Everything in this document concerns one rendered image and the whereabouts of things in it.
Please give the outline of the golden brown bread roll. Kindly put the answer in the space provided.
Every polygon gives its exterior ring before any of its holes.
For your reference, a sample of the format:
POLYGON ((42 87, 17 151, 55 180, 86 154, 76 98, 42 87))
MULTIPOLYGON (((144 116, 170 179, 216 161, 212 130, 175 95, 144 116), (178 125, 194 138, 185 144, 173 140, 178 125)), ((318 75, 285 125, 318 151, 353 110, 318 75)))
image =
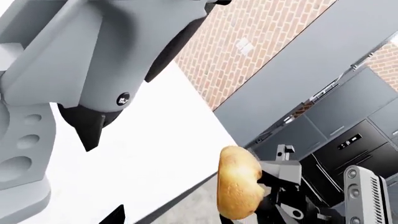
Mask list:
POLYGON ((246 149, 224 147, 220 152, 217 175, 217 208, 230 220, 253 214, 266 191, 257 183, 262 177, 258 160, 246 149))

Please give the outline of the white wall outlet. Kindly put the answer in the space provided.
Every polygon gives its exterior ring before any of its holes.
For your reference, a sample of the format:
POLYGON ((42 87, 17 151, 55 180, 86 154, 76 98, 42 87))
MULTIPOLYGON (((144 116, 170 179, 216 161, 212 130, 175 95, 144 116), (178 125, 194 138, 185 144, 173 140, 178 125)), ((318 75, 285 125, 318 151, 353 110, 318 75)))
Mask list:
POLYGON ((247 56, 254 49, 252 43, 245 37, 237 41, 235 46, 240 51, 240 53, 245 56, 247 56))

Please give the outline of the silver cooktop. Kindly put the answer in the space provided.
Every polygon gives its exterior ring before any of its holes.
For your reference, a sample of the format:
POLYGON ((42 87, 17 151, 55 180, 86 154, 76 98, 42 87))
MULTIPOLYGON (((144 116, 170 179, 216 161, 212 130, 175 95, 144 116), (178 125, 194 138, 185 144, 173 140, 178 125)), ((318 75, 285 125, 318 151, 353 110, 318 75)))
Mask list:
POLYGON ((335 80, 333 80, 331 83, 329 83, 326 87, 324 87, 324 89, 320 90, 318 93, 316 93, 315 95, 311 96, 308 100, 309 102, 317 102, 318 100, 320 100, 322 97, 324 97, 327 93, 329 93, 330 91, 332 91, 332 89, 334 89, 335 87, 337 87, 339 85, 338 83, 339 78, 336 78, 335 80))

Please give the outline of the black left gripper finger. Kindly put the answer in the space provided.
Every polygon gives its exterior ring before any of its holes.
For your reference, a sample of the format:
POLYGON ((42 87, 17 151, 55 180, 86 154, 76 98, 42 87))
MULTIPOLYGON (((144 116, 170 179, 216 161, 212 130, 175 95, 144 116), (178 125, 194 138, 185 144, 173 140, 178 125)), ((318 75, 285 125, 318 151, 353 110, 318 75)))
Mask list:
POLYGON ((124 224, 125 219, 124 205, 119 205, 101 221, 101 224, 124 224))
POLYGON ((220 215, 220 222, 221 224, 234 224, 232 221, 232 217, 234 213, 231 213, 228 210, 218 210, 220 215))

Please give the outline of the black grey left gripper finger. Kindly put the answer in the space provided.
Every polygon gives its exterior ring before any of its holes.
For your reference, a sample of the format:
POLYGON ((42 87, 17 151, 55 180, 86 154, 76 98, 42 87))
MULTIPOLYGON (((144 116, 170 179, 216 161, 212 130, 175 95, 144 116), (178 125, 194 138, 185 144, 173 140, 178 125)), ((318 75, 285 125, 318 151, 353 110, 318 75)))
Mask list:
POLYGON ((276 161, 288 161, 290 155, 295 153, 293 145, 280 144, 277 146, 276 161))
POLYGON ((284 220, 302 220, 304 218, 303 204, 297 201, 279 202, 277 210, 284 220))

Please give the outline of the dark grey base cabinets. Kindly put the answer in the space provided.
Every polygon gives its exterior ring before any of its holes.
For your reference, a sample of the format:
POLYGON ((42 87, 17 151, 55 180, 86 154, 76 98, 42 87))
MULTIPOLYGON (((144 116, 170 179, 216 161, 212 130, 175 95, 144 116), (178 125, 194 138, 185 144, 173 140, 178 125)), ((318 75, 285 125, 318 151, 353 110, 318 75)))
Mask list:
POLYGON ((384 106, 398 93, 370 68, 349 76, 298 118, 248 144, 252 149, 294 145, 312 150, 384 106))

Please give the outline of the grey robot torso shell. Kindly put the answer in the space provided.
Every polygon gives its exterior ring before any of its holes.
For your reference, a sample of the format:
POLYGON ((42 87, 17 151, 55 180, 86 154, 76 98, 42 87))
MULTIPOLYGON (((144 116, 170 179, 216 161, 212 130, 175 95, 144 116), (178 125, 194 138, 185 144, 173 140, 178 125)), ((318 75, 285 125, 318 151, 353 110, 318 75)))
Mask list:
POLYGON ((232 0, 13 0, 0 16, 5 108, 58 105, 86 151, 232 0))

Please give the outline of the dark grey wall cabinets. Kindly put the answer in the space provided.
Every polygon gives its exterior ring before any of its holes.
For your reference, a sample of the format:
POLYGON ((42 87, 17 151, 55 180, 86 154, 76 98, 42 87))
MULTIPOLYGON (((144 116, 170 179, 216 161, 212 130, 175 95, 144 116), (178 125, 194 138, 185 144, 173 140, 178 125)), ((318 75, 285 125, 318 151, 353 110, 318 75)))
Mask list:
POLYGON ((398 0, 336 0, 215 115, 236 144, 244 146, 397 31, 398 0))

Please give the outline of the grey perforated robot column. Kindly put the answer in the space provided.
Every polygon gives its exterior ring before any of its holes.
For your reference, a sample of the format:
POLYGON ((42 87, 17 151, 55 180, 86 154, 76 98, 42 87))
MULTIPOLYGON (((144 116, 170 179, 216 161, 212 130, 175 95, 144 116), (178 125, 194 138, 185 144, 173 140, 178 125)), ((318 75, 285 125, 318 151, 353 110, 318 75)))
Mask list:
POLYGON ((0 101, 0 224, 18 224, 48 205, 51 188, 45 172, 55 134, 49 104, 0 101))

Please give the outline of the black built-in oven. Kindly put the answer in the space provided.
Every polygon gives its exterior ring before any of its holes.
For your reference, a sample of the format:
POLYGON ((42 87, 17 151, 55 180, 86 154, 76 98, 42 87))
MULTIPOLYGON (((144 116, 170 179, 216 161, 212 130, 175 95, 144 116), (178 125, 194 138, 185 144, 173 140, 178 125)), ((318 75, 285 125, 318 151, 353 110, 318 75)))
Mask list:
POLYGON ((344 171, 360 166, 385 179, 398 173, 398 150, 364 120, 300 161, 302 187, 318 207, 344 200, 344 171))

